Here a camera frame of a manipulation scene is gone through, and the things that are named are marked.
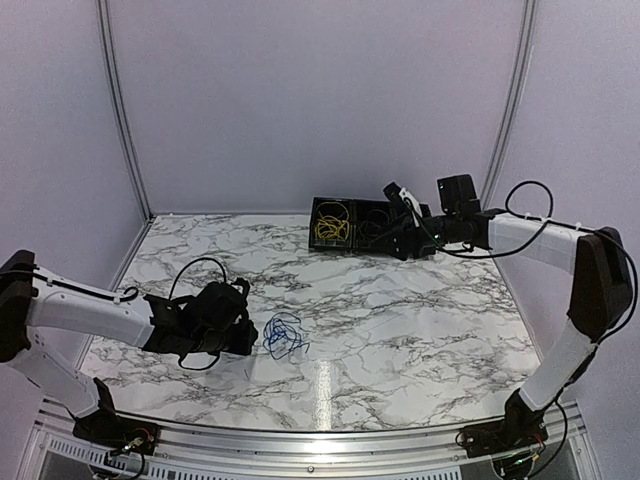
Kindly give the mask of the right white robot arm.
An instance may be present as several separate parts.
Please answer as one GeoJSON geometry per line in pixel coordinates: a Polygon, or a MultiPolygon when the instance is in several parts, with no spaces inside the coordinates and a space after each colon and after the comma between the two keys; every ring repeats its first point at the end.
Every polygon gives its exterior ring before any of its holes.
{"type": "Polygon", "coordinates": [[[509,200],[484,209],[469,175],[441,178],[437,190],[441,212],[428,216],[408,188],[389,183],[383,189],[414,224],[420,246],[465,261],[522,260],[569,282],[559,337],[507,407],[521,409],[495,428],[496,440],[515,448],[534,431],[527,411],[546,409],[587,369],[599,347],[629,323],[639,300],[638,270],[616,229],[557,220],[554,203],[538,215],[515,212],[509,200]]]}

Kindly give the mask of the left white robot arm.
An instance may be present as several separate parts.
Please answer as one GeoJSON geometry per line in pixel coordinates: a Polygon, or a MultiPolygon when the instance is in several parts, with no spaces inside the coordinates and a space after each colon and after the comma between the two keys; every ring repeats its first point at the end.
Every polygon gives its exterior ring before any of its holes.
{"type": "Polygon", "coordinates": [[[47,396],[106,445],[125,438],[108,387],[81,373],[44,340],[42,328],[113,339],[142,351],[248,356],[258,332],[249,317],[249,283],[238,278],[207,284],[197,295],[164,298],[131,287],[118,295],[68,280],[39,266],[28,250],[1,267],[1,361],[47,396]]]}

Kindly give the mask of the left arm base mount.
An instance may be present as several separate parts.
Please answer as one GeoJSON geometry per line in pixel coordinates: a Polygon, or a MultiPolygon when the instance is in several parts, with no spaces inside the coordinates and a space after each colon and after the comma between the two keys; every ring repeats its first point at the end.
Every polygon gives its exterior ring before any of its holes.
{"type": "Polygon", "coordinates": [[[131,452],[152,455],[160,433],[159,425],[119,415],[109,388],[97,378],[93,381],[98,394],[97,409],[84,416],[72,416],[73,435],[110,447],[112,456],[131,452]]]}

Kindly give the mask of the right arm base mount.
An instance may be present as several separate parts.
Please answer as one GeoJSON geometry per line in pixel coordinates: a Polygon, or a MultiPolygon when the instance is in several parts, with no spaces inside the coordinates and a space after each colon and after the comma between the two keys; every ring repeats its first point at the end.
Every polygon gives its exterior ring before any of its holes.
{"type": "Polygon", "coordinates": [[[455,443],[469,458],[494,455],[529,447],[548,439],[544,414],[548,407],[532,410],[516,390],[505,402],[504,416],[498,420],[467,425],[455,443]]]}

